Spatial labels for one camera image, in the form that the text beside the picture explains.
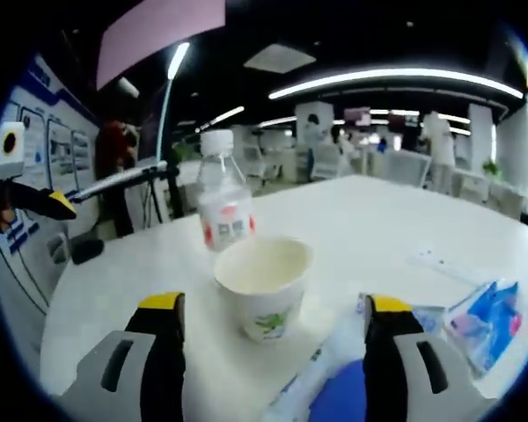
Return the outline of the person's left hand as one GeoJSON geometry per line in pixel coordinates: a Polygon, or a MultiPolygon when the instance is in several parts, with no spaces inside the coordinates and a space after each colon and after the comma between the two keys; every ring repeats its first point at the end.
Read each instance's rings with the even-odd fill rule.
{"type": "Polygon", "coordinates": [[[0,209],[0,233],[6,232],[17,219],[16,211],[14,208],[7,207],[0,209]]]}

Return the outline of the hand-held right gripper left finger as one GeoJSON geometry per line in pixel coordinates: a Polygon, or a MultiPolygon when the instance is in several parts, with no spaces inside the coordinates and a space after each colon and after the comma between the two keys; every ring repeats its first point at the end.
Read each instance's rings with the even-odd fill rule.
{"type": "Polygon", "coordinates": [[[111,331],[77,364],[62,394],[72,421],[181,421],[185,301],[181,292],[141,301],[122,331],[111,331]]]}

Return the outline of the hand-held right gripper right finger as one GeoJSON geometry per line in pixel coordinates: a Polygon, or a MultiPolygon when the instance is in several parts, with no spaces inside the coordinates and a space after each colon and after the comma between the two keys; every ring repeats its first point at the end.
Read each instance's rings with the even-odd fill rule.
{"type": "Polygon", "coordinates": [[[460,353],[426,332],[409,304],[365,295],[367,421],[479,421],[496,401],[473,385],[460,353]]]}

